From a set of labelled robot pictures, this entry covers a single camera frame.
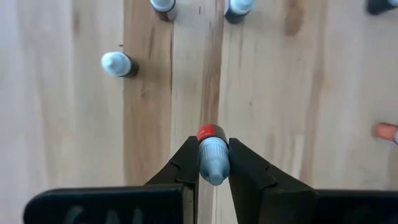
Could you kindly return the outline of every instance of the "black bottle base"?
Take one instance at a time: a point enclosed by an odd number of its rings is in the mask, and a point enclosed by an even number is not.
[[[125,74],[121,77],[126,77],[126,78],[127,77],[135,77],[139,70],[138,63],[134,59],[132,59],[130,56],[128,56],[128,55],[126,55],[126,56],[129,58],[129,60],[131,62],[131,69],[127,74]]]
[[[389,0],[368,0],[367,11],[371,15],[379,15],[395,8]]]
[[[230,23],[230,24],[238,24],[241,23],[244,20],[244,17],[249,14],[243,14],[243,15],[239,15],[234,13],[231,8],[228,8],[228,10],[225,13],[225,19]]]

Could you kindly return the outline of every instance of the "wooden plank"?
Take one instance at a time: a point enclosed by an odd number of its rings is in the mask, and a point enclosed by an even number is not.
[[[140,66],[137,77],[124,81],[124,166],[129,185],[147,182],[170,155],[173,28],[156,18],[149,1],[124,1],[124,53]]]
[[[123,86],[100,67],[122,1],[6,0],[0,19],[0,220],[43,190],[123,184]]]
[[[223,34],[223,1],[184,0],[177,3],[171,156],[189,135],[196,134],[201,124],[217,123]],[[199,223],[211,223],[213,189],[200,179]]]
[[[323,2],[256,1],[243,24],[224,25],[219,124],[296,177],[312,129],[307,114],[316,109],[309,105]],[[215,203],[213,223],[237,223],[228,184]]]
[[[396,189],[396,146],[370,133],[396,123],[398,11],[378,17],[362,1],[333,1],[325,26],[325,77],[314,145],[313,184],[345,189]]]

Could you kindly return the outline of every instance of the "small bottle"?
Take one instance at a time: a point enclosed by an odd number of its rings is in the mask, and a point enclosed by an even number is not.
[[[200,175],[211,185],[218,186],[229,176],[229,150],[224,130],[215,124],[202,126],[199,141]]]
[[[375,132],[377,138],[398,144],[398,126],[387,123],[379,123],[376,125]]]
[[[368,0],[368,13],[379,15],[398,7],[398,0]]]
[[[121,52],[108,52],[101,58],[105,72],[116,77],[137,75],[139,66],[135,60]]]
[[[150,4],[155,9],[159,19],[169,22],[177,17],[175,0],[150,0]]]
[[[238,24],[253,8],[254,0],[229,0],[225,19],[231,24]]]

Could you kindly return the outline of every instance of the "wooden table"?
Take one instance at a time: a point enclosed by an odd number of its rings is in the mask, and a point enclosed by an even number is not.
[[[318,188],[398,189],[398,11],[363,0],[258,0],[245,22],[222,0],[0,2],[0,220],[56,187],[143,184],[201,124],[218,123]],[[136,78],[103,74],[124,51]],[[201,183],[199,223],[236,223],[227,183]]]

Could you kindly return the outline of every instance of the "orange object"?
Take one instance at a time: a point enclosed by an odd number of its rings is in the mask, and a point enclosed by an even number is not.
[[[388,141],[397,142],[398,126],[387,123],[380,123],[376,126],[376,137]]]

